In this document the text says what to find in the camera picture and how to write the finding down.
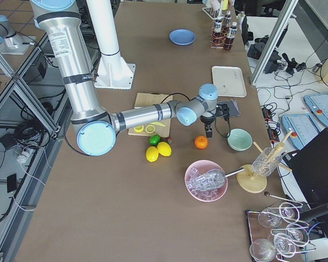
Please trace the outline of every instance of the orange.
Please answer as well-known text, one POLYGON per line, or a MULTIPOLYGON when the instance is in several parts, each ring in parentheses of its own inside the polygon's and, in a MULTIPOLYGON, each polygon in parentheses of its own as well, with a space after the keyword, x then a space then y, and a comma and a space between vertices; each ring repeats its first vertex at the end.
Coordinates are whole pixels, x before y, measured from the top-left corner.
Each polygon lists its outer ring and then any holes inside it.
POLYGON ((199 135, 195 138, 194 145, 198 149, 205 149, 205 148, 207 148, 207 145, 208 145, 208 139, 203 135, 199 135))

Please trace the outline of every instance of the blue plate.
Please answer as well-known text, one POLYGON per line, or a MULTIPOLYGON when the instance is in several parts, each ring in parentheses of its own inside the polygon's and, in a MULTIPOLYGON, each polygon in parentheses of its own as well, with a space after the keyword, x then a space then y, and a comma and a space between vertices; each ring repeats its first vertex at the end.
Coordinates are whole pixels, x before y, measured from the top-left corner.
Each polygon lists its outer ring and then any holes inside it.
POLYGON ((177 29, 170 33, 170 40, 176 45, 190 45, 195 41, 195 34, 187 29, 177 29))

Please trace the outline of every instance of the cutting board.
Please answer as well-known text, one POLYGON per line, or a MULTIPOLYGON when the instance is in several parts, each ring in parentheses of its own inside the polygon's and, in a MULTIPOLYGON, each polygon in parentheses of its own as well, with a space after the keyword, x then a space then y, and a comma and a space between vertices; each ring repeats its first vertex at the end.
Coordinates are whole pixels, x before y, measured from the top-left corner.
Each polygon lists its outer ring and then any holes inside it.
MULTIPOLYGON (((140 108, 143 106, 150 106, 153 104, 160 104, 161 101, 167 94, 149 94, 149 93, 138 93, 135 101, 135 108, 140 108)), ((173 99, 173 96, 169 96, 164 102, 170 101, 173 99)), ((164 124, 165 127, 159 126, 157 124, 153 124, 155 126, 155 131, 153 133, 147 133, 145 130, 143 132, 137 133, 133 128, 129 128, 129 135, 140 135, 140 136, 153 136, 155 134, 160 135, 162 138, 168 138, 170 136, 170 124, 171 119, 165 119, 160 121, 160 123, 164 124)))

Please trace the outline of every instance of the yellow lemon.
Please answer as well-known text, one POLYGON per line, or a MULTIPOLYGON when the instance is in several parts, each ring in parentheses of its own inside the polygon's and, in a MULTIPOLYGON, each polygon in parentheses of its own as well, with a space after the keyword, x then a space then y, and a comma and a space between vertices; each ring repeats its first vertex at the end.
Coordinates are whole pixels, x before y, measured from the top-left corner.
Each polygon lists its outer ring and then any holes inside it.
POLYGON ((153 126, 152 124, 149 124, 146 126, 146 132, 148 134, 154 133, 155 132, 155 126, 153 126))
POLYGON ((136 133, 141 133, 144 131, 144 126, 138 126, 133 128, 136 133))
POLYGON ((147 149, 146 158, 149 162, 154 162, 158 159, 159 152, 155 146, 151 146, 147 149))
POLYGON ((171 146, 166 142, 160 142, 158 145, 158 152, 164 157, 169 157, 172 153, 171 146))

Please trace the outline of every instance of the blue control panel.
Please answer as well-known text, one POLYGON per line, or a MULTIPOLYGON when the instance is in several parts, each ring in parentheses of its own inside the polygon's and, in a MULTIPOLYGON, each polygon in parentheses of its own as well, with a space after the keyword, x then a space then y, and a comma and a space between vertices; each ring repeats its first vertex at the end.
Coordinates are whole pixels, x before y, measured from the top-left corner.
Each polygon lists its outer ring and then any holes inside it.
POLYGON ((293 130, 289 138, 299 150, 304 148, 321 131, 311 114, 283 115, 282 124, 286 133, 293 130))
POLYGON ((304 99, 314 116, 328 127, 328 93, 309 94, 304 99))

